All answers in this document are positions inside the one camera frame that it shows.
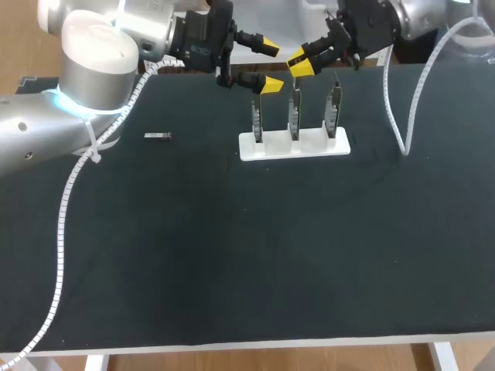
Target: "white holder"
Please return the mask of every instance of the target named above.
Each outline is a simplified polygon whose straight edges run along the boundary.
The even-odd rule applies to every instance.
[[[289,129],[263,131],[263,143],[256,143],[252,132],[239,135],[239,154],[242,161],[341,156],[349,153],[346,129],[338,127],[335,139],[329,139],[325,121],[321,128],[301,129],[298,141],[292,140]]]

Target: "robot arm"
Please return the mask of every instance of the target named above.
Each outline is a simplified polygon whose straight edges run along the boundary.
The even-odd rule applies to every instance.
[[[288,61],[294,77],[316,75],[338,59],[355,69],[397,38],[414,40],[445,24],[445,0],[339,0],[327,36],[306,43]]]
[[[180,18],[173,14],[167,0],[39,0],[38,21],[44,31],[58,36],[71,12],[89,10],[132,37],[143,60],[158,62],[165,55],[174,56],[187,70],[217,73],[217,83],[222,87],[231,88],[237,83],[258,94],[275,92],[277,87],[280,90],[282,85],[265,75],[232,73],[230,53],[234,42],[272,57],[277,56],[279,47],[263,35],[238,31],[232,19],[232,2],[209,3],[207,14],[188,11],[185,18]]]
[[[232,12],[228,0],[213,0],[206,15],[187,12],[184,19],[167,0],[39,0],[41,28],[62,39],[59,90],[0,97],[0,175],[78,151],[90,144],[91,131],[96,138],[105,132],[131,97],[138,58],[175,56],[187,69],[217,73],[222,87],[279,91],[283,82],[276,79],[232,73],[234,42],[278,53],[262,35],[238,31]]]

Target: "white table edge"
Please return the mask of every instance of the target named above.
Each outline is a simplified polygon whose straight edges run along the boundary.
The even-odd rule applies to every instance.
[[[192,352],[235,349],[275,349],[275,348],[315,348],[328,346],[355,346],[355,345],[397,345],[430,342],[455,342],[464,340],[495,338],[495,332],[471,332],[448,335],[396,335],[370,338],[338,338],[338,339],[301,339],[275,340],[263,342],[225,342],[205,345],[168,345],[145,346],[138,348],[115,349],[84,349],[84,350],[56,350],[31,352],[34,357],[57,356],[89,356],[89,355],[119,355],[119,354],[146,354],[164,352]],[[3,356],[16,356],[15,353],[2,353]]]

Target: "wooden floor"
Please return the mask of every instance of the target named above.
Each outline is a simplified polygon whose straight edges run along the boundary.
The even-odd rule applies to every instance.
[[[20,76],[58,76],[60,41],[41,32],[36,0],[0,0],[0,95],[13,94]],[[460,371],[472,371],[495,346],[492,342],[453,344]],[[65,370],[83,371],[84,357],[62,357]],[[430,371],[426,345],[266,349],[112,356],[109,371]]]

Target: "black tabletop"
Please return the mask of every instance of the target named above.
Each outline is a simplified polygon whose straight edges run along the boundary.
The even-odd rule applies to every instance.
[[[401,129],[421,68],[391,71]],[[434,68],[407,158],[382,70],[338,74],[351,155],[270,162],[239,159],[248,91],[153,77],[74,186],[60,309],[37,349],[495,330],[495,66]],[[272,75],[287,84],[264,97],[266,130],[288,113],[290,79]],[[321,125],[332,80],[302,82],[303,127]],[[143,138],[164,131],[170,143]],[[75,162],[0,179],[0,352],[20,350],[50,306]]]

